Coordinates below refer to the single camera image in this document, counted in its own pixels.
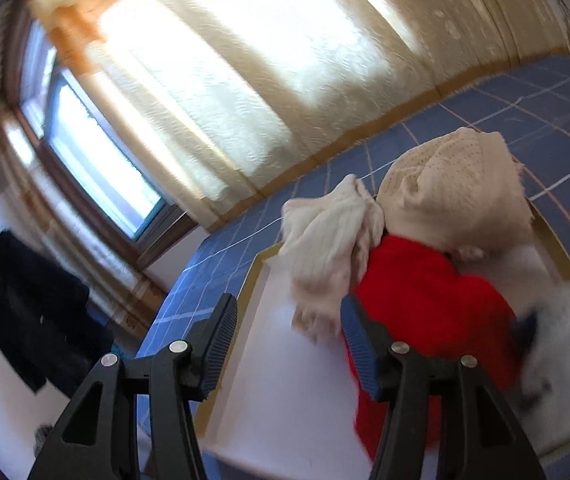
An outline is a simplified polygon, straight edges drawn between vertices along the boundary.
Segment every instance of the cream towel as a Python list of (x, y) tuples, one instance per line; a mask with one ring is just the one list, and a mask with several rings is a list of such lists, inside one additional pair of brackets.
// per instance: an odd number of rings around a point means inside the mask
[(394, 235), (451, 253), (496, 251), (531, 240), (531, 211), (501, 134), (471, 128), (401, 155), (376, 201)]
[(293, 328), (313, 341), (340, 333), (340, 302), (362, 279), (384, 227), (380, 206), (352, 174), (321, 198), (285, 202), (279, 255), (291, 273)]

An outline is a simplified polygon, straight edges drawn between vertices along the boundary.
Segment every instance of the black coat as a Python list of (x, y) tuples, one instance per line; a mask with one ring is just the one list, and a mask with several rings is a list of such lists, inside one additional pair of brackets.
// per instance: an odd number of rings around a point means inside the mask
[(81, 280), (0, 233), (0, 349), (34, 392), (49, 379), (72, 397), (110, 351), (113, 335), (87, 314), (88, 298)]

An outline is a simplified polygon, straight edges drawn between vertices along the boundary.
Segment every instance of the white fluffy fabric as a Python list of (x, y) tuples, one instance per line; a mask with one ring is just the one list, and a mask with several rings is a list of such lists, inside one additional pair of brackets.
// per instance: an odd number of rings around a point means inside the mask
[(532, 237), (518, 165), (498, 132), (459, 128), (410, 149), (376, 201), (391, 234), (445, 253), (497, 251)]
[(382, 209), (352, 174), (321, 198), (285, 202), (279, 255), (297, 303), (293, 328), (312, 341), (340, 333), (340, 302), (362, 279), (384, 227)]
[(542, 453), (570, 439), (570, 282), (543, 298), (537, 311), (536, 338), (520, 387), (524, 396), (539, 399), (515, 411), (534, 450)]

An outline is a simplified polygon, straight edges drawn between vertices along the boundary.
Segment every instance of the red sweater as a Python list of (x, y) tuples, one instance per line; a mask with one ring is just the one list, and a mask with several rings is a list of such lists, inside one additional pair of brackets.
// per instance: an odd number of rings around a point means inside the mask
[[(417, 242), (386, 235), (369, 255), (356, 295), (367, 315), (396, 341), (427, 357), (476, 357), (501, 390), (518, 378), (520, 361), (510, 339), (514, 317), (504, 298), (478, 276), (462, 276), (447, 257)], [(352, 374), (356, 377), (350, 357)], [(354, 427), (369, 456), (376, 455), (386, 404), (362, 389)], [(440, 403), (430, 399), (428, 444), (440, 434)]]

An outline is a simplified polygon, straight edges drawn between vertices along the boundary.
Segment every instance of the sheer curtain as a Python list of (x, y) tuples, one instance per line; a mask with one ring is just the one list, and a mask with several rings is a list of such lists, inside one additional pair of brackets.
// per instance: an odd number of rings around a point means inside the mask
[(30, 0), (165, 193), (214, 230), (357, 140), (567, 43), (546, 0)]

